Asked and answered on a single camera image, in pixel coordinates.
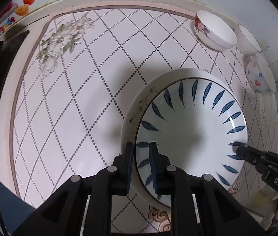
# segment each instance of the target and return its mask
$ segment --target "bowl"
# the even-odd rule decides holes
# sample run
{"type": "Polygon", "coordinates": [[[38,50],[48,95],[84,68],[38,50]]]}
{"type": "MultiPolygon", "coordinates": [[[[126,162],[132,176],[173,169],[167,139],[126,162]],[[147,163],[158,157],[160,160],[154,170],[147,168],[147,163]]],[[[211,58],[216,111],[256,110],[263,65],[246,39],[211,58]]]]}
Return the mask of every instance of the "bowl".
{"type": "Polygon", "coordinates": [[[135,143],[132,187],[155,207],[170,206],[151,183],[148,143],[156,141],[171,164],[196,176],[210,173],[228,189],[242,168],[237,146],[248,133],[240,105],[213,75],[193,68],[159,75],[138,93],[124,119],[121,150],[135,143]]]}
{"type": "Polygon", "coordinates": [[[276,83],[266,59],[261,53],[256,54],[246,67],[246,77],[255,92],[272,93],[276,83]]]}
{"type": "Polygon", "coordinates": [[[217,51],[225,51],[237,43],[237,37],[229,25],[208,11],[196,13],[194,29],[206,46],[217,51]]]}
{"type": "Polygon", "coordinates": [[[261,48],[255,37],[242,25],[235,28],[237,37],[236,47],[244,56],[254,56],[261,52],[261,48]]]}

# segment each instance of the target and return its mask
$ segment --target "red heart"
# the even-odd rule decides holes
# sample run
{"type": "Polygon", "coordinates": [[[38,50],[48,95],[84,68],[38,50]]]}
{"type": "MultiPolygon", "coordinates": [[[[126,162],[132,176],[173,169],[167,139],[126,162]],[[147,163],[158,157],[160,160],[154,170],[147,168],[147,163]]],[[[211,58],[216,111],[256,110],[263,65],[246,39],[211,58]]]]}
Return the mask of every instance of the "red heart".
{"type": "Polygon", "coordinates": [[[255,80],[255,85],[259,87],[260,83],[257,80],[255,80]]]}

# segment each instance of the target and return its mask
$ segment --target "silver round screw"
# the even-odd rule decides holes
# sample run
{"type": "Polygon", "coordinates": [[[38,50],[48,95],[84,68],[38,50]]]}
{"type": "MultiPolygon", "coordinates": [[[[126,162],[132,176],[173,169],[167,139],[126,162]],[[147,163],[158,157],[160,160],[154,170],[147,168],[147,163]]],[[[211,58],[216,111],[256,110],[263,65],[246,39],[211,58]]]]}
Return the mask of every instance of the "silver round screw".
{"type": "Polygon", "coordinates": [[[80,178],[81,178],[81,176],[79,176],[79,175],[73,175],[73,176],[71,176],[70,180],[75,183],[75,182],[78,182],[80,180],[80,178]]]}
{"type": "Polygon", "coordinates": [[[114,165],[112,165],[112,166],[107,167],[107,170],[109,172],[115,172],[117,170],[117,168],[114,165]]]}
{"type": "Polygon", "coordinates": [[[176,167],[174,165],[168,165],[167,168],[166,168],[168,171],[175,171],[176,170],[176,167]]]}
{"type": "Polygon", "coordinates": [[[203,179],[206,181],[211,181],[213,179],[213,176],[211,176],[210,174],[204,174],[203,179]]]}

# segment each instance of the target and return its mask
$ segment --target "white bowl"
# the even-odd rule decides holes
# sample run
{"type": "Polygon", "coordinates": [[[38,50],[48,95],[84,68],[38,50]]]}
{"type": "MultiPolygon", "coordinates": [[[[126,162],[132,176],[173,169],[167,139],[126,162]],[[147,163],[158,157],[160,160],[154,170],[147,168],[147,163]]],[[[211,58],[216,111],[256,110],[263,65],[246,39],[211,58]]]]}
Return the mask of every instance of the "white bowl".
{"type": "MultiPolygon", "coordinates": [[[[229,88],[224,83],[222,83],[218,78],[214,77],[213,75],[207,72],[198,69],[192,69],[192,68],[177,69],[159,75],[158,77],[154,78],[151,82],[149,82],[147,85],[145,85],[145,87],[138,93],[134,101],[131,103],[127,111],[127,114],[125,116],[123,127],[122,127],[121,150],[122,151],[124,150],[127,142],[132,142],[137,144],[136,153],[139,154],[139,156],[141,154],[142,155],[146,154],[146,147],[143,146],[142,142],[150,141],[151,139],[148,138],[157,132],[153,130],[153,128],[151,128],[152,131],[148,133],[145,132],[147,128],[149,128],[149,126],[147,126],[147,124],[145,126],[142,124],[143,118],[146,118],[146,116],[155,117],[155,115],[157,115],[157,117],[154,118],[157,120],[155,121],[156,123],[155,126],[160,127],[159,130],[161,130],[161,127],[164,126],[163,123],[165,124],[173,123],[173,121],[175,121],[175,118],[181,121],[182,118],[179,119],[177,117],[179,116],[180,111],[184,111],[184,113],[186,113],[187,110],[189,111],[189,108],[193,107],[193,101],[194,101],[195,104],[197,105],[197,109],[191,110],[193,112],[191,112],[190,114],[193,115],[193,120],[195,121],[195,125],[200,123],[202,123],[203,125],[203,127],[197,127],[199,130],[198,133],[195,135],[198,136],[200,134],[201,136],[199,138],[200,140],[198,142],[195,141],[195,143],[201,142],[202,144],[204,143],[205,145],[207,144],[214,145],[214,147],[211,146],[209,148],[207,148],[206,146],[206,150],[200,150],[200,152],[202,153],[200,159],[207,158],[206,164],[210,164],[210,166],[214,170],[211,171],[210,169],[208,169],[208,172],[211,173],[219,182],[221,182],[225,188],[228,188],[229,185],[232,185],[232,183],[236,180],[238,176],[237,172],[240,172],[241,167],[243,165],[242,160],[235,159],[236,158],[235,148],[237,146],[234,143],[235,142],[247,143],[247,139],[248,139],[245,118],[242,114],[241,108],[238,105],[236,98],[231,94],[231,91],[229,91],[228,89],[229,88]],[[197,86],[193,87],[195,86],[195,81],[197,79],[198,79],[197,86]],[[180,86],[180,82],[184,82],[183,91],[182,91],[182,87],[180,86]],[[155,112],[157,111],[157,109],[153,109],[151,107],[152,107],[152,102],[154,102],[154,100],[157,100],[158,98],[162,99],[162,96],[165,95],[166,88],[168,88],[169,94],[171,95],[172,106],[176,110],[174,111],[174,109],[168,104],[169,99],[165,98],[165,101],[167,100],[166,103],[164,101],[165,106],[163,105],[159,106],[159,104],[161,104],[160,102],[158,102],[157,105],[159,112],[163,117],[161,118],[158,112],[155,112]],[[224,107],[228,107],[226,106],[226,104],[228,103],[231,103],[232,105],[225,112],[222,112],[224,107]],[[199,111],[201,111],[201,114],[199,114],[199,116],[195,116],[198,109],[199,111]],[[207,113],[209,113],[208,116],[203,116],[204,110],[207,113]],[[219,125],[221,125],[221,128],[218,130],[219,133],[212,134],[212,132],[210,132],[208,133],[209,137],[204,137],[203,135],[204,132],[207,132],[207,130],[213,130],[213,128],[215,128],[212,127],[212,123],[219,123],[219,125]],[[237,126],[242,126],[240,132],[235,130],[234,132],[236,133],[228,134],[230,130],[235,129],[237,126]],[[212,154],[210,157],[208,156],[208,152],[212,152],[213,149],[217,150],[217,148],[219,149],[218,151],[221,160],[219,160],[219,163],[216,162],[216,165],[213,166],[212,163],[215,163],[217,158],[216,157],[213,158],[214,160],[213,161],[211,158],[214,155],[212,154]]],[[[163,150],[162,145],[159,145],[159,147],[160,147],[159,151],[161,152],[161,150],[163,150]]],[[[138,195],[140,195],[143,199],[145,199],[148,203],[151,203],[155,207],[159,207],[159,208],[164,208],[164,206],[168,207],[169,206],[168,197],[163,196],[158,200],[157,196],[153,194],[152,185],[149,184],[149,186],[147,187],[144,186],[147,182],[147,178],[149,177],[148,173],[150,167],[145,166],[144,168],[141,167],[139,169],[138,166],[144,163],[143,160],[145,158],[141,156],[137,157],[137,155],[135,154],[134,159],[135,162],[133,163],[132,181],[131,181],[132,187],[135,189],[138,195]]]]}
{"type": "Polygon", "coordinates": [[[271,93],[276,91],[272,70],[261,53],[255,55],[247,65],[246,77],[255,92],[271,93]]]}
{"type": "Polygon", "coordinates": [[[236,47],[244,56],[254,56],[261,52],[261,48],[255,37],[242,25],[235,28],[237,37],[236,47]]]}
{"type": "Polygon", "coordinates": [[[194,29],[206,46],[218,51],[230,49],[237,43],[237,37],[229,25],[208,11],[196,13],[194,29]]]}

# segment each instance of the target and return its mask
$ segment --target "diamond pattern tablecloth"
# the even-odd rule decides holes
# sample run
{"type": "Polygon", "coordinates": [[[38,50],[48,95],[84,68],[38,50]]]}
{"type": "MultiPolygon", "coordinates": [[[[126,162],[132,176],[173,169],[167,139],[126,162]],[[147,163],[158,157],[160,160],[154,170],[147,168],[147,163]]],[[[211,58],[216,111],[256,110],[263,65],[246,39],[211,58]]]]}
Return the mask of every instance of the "diamond pattern tablecloth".
{"type": "MultiPolygon", "coordinates": [[[[275,96],[251,89],[247,58],[236,47],[210,50],[194,34],[192,19],[144,9],[69,13],[52,20],[42,39],[84,15],[94,28],[77,36],[80,44],[57,59],[55,71],[40,77],[40,45],[26,65],[12,130],[18,189],[27,203],[38,207],[71,175],[91,176],[111,165],[133,98],[155,76],[175,68],[207,70],[227,84],[242,106],[249,144],[278,152],[275,96]]],[[[245,163],[230,193],[242,202],[261,186],[260,174],[245,163]]],[[[111,225],[112,232],[123,233],[170,229],[167,214],[133,190],[114,196],[111,225]]]]}

